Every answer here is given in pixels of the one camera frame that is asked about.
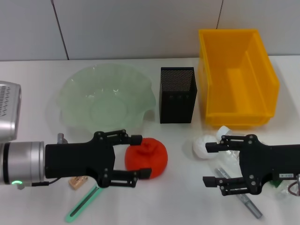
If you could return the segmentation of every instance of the yellow plastic bin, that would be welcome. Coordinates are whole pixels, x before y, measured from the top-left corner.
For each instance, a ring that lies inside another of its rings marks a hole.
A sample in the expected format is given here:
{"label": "yellow plastic bin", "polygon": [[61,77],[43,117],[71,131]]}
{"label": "yellow plastic bin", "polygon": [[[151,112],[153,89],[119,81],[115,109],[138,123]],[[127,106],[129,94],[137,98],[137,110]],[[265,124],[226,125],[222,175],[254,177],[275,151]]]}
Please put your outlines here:
{"label": "yellow plastic bin", "polygon": [[201,109],[207,124],[247,128],[275,114],[279,81],[257,30],[200,30]]}

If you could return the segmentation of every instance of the green glass bowl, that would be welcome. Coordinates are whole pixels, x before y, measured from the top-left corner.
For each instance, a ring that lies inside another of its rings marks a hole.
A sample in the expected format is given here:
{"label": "green glass bowl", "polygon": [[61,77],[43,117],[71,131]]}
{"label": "green glass bowl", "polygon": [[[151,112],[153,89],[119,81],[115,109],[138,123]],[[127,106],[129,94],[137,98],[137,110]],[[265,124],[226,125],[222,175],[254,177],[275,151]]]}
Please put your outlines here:
{"label": "green glass bowl", "polygon": [[156,104],[149,78],[133,67],[113,63],[74,74],[57,102],[67,126],[91,133],[137,127]]}

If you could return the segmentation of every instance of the white table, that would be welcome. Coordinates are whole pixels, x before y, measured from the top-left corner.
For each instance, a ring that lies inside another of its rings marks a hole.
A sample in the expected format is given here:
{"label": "white table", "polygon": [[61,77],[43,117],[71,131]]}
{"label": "white table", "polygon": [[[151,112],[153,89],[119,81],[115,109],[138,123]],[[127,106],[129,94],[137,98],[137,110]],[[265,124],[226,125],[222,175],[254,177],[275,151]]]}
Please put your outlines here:
{"label": "white table", "polygon": [[[246,131],[255,133],[267,144],[300,143],[300,56],[270,57],[281,80],[276,116],[264,127]],[[130,64],[143,71],[153,83],[158,101],[161,67],[195,67],[198,59],[156,60],[78,60],[0,62],[0,80],[22,86],[22,106],[18,141],[55,143],[58,132],[67,140],[84,142],[92,135],[66,128],[60,122],[55,98],[63,83],[78,70],[103,62]],[[278,201],[263,189],[260,195],[249,195],[264,214],[260,220],[235,197],[223,197],[218,188],[206,188],[202,176],[213,175],[208,161],[193,157],[191,140],[211,133],[201,125],[199,107],[195,104],[191,124],[159,123],[158,103],[154,116],[148,116],[136,130],[144,137],[160,140],[167,148],[169,162],[157,179],[138,181],[136,188],[109,187],[85,210],[74,224],[88,225],[260,225],[297,224],[300,209],[296,197]],[[116,169],[125,169],[126,146],[118,146]],[[73,191],[68,179],[48,187],[0,186],[1,224],[60,225],[64,217],[93,186],[93,179]]]}

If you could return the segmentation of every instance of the cable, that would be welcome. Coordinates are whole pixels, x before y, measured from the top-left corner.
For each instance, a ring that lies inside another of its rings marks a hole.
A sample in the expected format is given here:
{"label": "cable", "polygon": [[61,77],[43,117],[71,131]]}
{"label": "cable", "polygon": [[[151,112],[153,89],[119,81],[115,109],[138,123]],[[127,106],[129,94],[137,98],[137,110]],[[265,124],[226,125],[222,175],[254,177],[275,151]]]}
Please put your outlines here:
{"label": "cable", "polygon": [[31,186],[32,187],[39,187],[39,186],[49,186],[50,184],[55,183],[56,181],[58,181],[60,178],[56,178],[55,180],[52,181],[44,181],[44,182],[37,182],[37,183],[32,183]]}
{"label": "cable", "polygon": [[299,196],[299,194],[296,194],[295,192],[291,191],[292,186],[294,186],[295,184],[297,184],[297,182],[290,184],[289,187],[287,188],[287,191],[293,196]]}

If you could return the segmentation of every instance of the black mesh pen holder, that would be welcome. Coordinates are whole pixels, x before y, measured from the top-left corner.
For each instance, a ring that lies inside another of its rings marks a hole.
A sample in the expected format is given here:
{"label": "black mesh pen holder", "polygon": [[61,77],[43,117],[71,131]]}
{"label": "black mesh pen holder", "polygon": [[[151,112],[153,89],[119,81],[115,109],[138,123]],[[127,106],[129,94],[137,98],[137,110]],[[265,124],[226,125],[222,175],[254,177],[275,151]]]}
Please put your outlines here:
{"label": "black mesh pen holder", "polygon": [[193,67],[161,67],[160,123],[192,121],[197,86]]}

